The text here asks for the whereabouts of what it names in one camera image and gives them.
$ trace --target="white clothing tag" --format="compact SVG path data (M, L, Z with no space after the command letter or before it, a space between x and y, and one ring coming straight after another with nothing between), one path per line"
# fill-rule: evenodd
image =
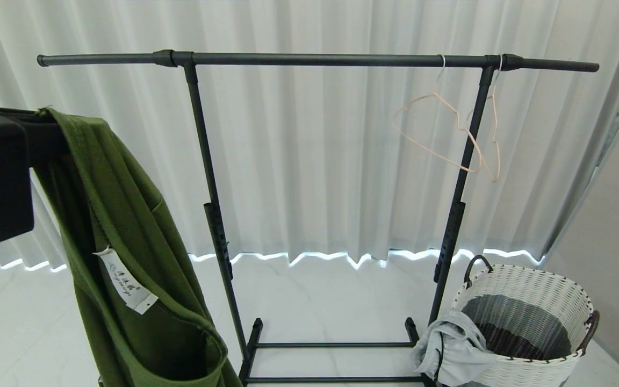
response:
M133 277L113 248L107 247L103 252L94 254L102 258L113 287L116 288L118 295L125 301L128 308L144 314L154 305L158 297Z

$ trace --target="green garment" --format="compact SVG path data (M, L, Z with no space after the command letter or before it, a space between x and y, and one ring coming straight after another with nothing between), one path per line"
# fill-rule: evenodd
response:
M35 172L59 219L105 386L240 387L157 187L104 120L40 113L56 118L71 151ZM94 255L107 247L158 297L144 314L128 308Z

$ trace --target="white floor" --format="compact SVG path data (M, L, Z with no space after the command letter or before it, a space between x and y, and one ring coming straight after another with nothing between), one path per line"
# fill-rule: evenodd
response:
M444 306L462 282L463 261L454 262ZM262 318L262 341L406 341L405 318L411 316L420 333L425 328L434 264L393 258L386 267L366 261L356 270L344 258L305 257L289 267L285 258L244 257L234 265L234 286L246 334ZM241 356L217 263L195 267L237 368ZM412 375L407 352L260 350L253 376ZM93 387L97 377L69 270L0 269L0 387ZM566 385L619 387L619 365L592 342Z

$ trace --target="white woven basket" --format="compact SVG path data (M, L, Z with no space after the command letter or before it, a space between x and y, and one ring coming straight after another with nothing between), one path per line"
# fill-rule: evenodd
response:
M484 260L486 269L470 278L474 262ZM555 316L567 331L572 354L551 360L527 360L497 355L494 365L474 379L471 385L490 387L558 387L585 354L587 345L599 325L599 312L581 286L557 274L513 265L490 265L481 255L467 267L465 284L457 292L452 308L462 309L477 297L501 295L536 306ZM521 316L513 314L513 320ZM541 333L542 321L533 321Z

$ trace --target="white curtain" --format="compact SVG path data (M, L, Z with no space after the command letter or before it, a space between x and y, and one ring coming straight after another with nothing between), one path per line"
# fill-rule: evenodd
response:
M619 64L619 2L116 1L0 2L0 106L105 118L162 189L189 250L213 248L204 172L181 69L149 64L40 68L37 54L152 52L499 54L593 61L595 74L521 69L498 78L498 183L471 175L458 248L540 258ZM438 69L199 66L204 115L232 255L439 247L457 169L391 128L433 90ZM479 69L446 69L441 95L466 118ZM491 104L479 144L495 167ZM425 100L398 118L417 141L459 160L466 136ZM476 156L472 165L477 163ZM0 263L62 264L53 216L0 245Z

